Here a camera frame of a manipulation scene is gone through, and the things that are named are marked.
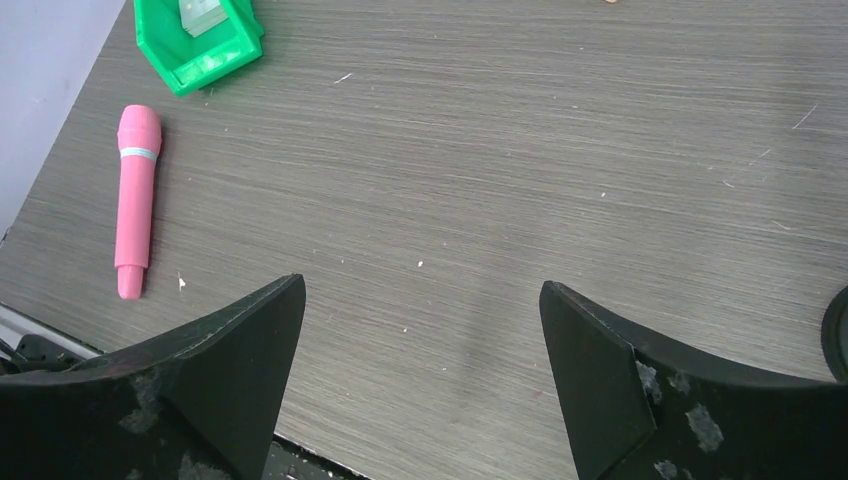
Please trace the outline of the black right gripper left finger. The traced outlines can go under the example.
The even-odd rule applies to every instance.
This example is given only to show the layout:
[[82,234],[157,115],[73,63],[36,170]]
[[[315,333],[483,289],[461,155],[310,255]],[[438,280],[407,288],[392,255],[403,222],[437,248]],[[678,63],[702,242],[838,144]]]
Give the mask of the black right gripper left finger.
[[296,351],[304,278],[138,344],[1,379],[5,479],[257,479]]

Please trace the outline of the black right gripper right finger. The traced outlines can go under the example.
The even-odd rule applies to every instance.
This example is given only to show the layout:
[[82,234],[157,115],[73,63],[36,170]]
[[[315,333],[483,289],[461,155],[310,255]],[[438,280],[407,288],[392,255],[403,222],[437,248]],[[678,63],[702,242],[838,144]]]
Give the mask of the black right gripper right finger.
[[539,309],[582,479],[843,479],[847,387],[728,360],[547,281]]

